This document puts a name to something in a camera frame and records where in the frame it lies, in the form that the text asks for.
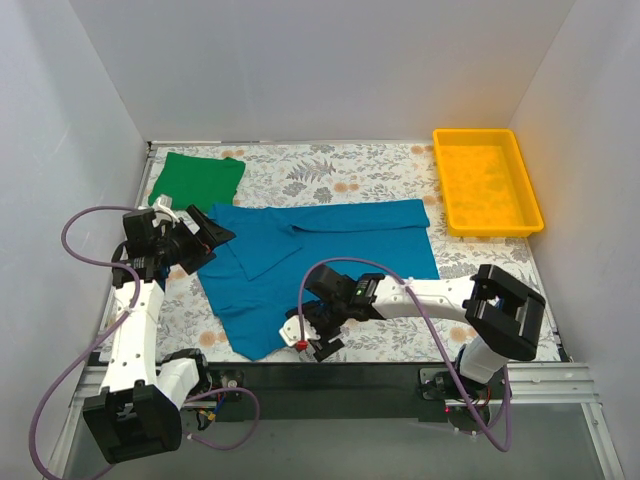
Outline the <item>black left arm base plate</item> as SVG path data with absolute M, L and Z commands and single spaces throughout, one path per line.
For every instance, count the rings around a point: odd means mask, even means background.
M 211 390 L 219 390 L 223 388 L 235 389 L 244 386 L 245 375 L 244 372 L 237 369 L 222 369 L 211 370 L 209 373 L 211 383 Z M 214 401 L 225 398 L 226 401 L 238 402 L 242 398 L 242 393 L 238 392 L 221 392 L 216 394 L 209 394 L 206 397 L 207 401 Z

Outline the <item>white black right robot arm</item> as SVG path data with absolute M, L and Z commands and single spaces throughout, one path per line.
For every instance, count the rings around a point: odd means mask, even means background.
M 401 279 L 367 273 L 358 279 L 327 265 L 311 271 L 304 288 L 314 298 L 289 310 L 279 330 L 288 347 L 311 347 L 317 361 L 342 348 L 342 325 L 428 314 L 457 321 L 477 333 L 457 355 L 454 389 L 475 397 L 510 360 L 537 356 L 546 307 L 544 297 L 498 266 L 483 264 L 470 276 L 445 280 Z

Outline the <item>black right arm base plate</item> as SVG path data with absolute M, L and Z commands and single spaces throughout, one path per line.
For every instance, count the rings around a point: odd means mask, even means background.
M 463 400 L 453 376 L 443 365 L 421 368 L 418 379 L 420 390 L 427 400 Z M 459 380 L 472 401 L 498 398 L 504 393 L 502 370 L 496 372 L 488 383 L 479 383 L 462 375 Z

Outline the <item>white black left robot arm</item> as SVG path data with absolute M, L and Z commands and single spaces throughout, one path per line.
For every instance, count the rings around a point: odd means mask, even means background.
M 161 205 L 123 217 L 125 240 L 112 258 L 112 285 L 117 311 L 126 318 L 113 333 L 99 392 L 83 405 L 83 418 L 111 465 L 177 450 L 182 406 L 212 390 L 213 377 L 200 349 L 156 359 L 171 268 L 178 265 L 193 274 L 214 259 L 217 247 L 235 237 L 197 206 L 186 212 L 189 222 Z

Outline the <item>blue t shirt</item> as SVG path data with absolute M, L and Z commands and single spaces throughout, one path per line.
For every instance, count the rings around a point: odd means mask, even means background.
M 315 263 L 353 279 L 384 265 L 403 278 L 436 279 L 427 235 L 430 225 L 419 200 L 295 208 L 243 208 L 215 204 L 208 216 L 235 237 L 216 248 L 198 271 L 213 313 L 232 350 L 251 361 L 284 347 L 279 330 Z

